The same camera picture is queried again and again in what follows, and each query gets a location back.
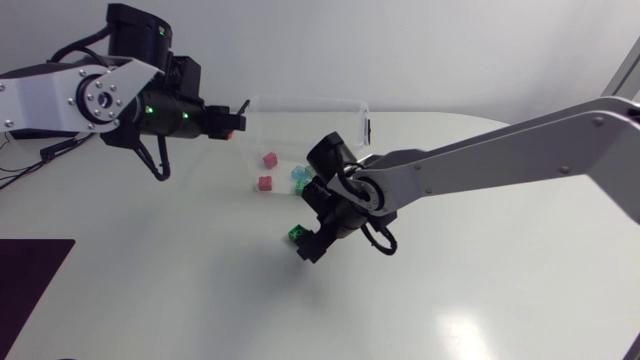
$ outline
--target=red cube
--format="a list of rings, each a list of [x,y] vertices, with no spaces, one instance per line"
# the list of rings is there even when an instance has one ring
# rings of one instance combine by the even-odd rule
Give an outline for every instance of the red cube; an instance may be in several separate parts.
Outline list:
[[[275,153],[268,153],[262,158],[262,160],[264,161],[264,166],[266,166],[267,169],[273,169],[278,165],[278,157]]]
[[[261,176],[258,179],[258,190],[271,191],[272,189],[273,189],[273,180],[271,180],[271,176]]]

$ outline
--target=white tabletop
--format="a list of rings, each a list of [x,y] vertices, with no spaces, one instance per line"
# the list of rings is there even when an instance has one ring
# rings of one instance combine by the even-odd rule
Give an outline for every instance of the white tabletop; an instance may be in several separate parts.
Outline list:
[[[371,118],[374,153],[503,126]],[[253,192],[234,144],[169,148],[165,183],[94,140],[0,192],[0,237],[77,240],[9,359],[619,359],[640,330],[640,227],[586,177],[423,199],[395,256],[358,233],[312,265],[283,241],[304,201]]]

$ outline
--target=metal screw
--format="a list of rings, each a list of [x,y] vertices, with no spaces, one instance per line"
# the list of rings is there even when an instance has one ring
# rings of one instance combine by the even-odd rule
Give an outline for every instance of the metal screw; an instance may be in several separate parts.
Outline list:
[[[602,125],[604,125],[604,119],[601,117],[597,117],[595,119],[593,119],[593,125],[595,125],[596,127],[600,127]]]

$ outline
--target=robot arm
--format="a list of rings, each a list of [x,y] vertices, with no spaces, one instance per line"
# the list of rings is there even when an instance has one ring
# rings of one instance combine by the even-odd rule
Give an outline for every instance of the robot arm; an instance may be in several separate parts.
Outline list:
[[[107,36],[108,56],[87,48]],[[0,75],[0,132],[11,131],[16,138],[99,133],[107,145],[133,150],[158,180],[166,180],[166,137],[204,134],[227,140],[234,130],[245,129],[242,110],[230,114],[227,106],[205,105],[199,96],[200,65],[174,56],[172,37],[164,20],[110,4],[103,30],[64,47],[46,64]],[[60,63],[74,51],[89,57]],[[162,171],[141,134],[157,137]]]
[[[635,103],[600,98],[432,151],[395,151],[360,163],[330,134],[307,157],[318,176],[303,198],[321,227],[297,240],[298,253],[316,262],[336,239],[362,229],[392,255],[397,244],[386,226],[417,199],[583,174],[640,223],[638,116]],[[378,244],[367,223],[391,246]]]

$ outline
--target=transparent box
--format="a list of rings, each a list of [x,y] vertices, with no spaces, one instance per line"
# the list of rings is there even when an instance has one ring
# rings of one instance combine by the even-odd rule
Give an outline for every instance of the transparent box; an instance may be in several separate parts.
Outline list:
[[[254,183],[271,176],[271,193],[295,194],[291,172],[306,167],[309,151],[328,134],[337,131],[358,156],[370,140],[368,105],[358,100],[256,96],[246,109],[247,128],[234,140],[249,167]],[[275,153],[278,165],[267,169],[264,156]]]

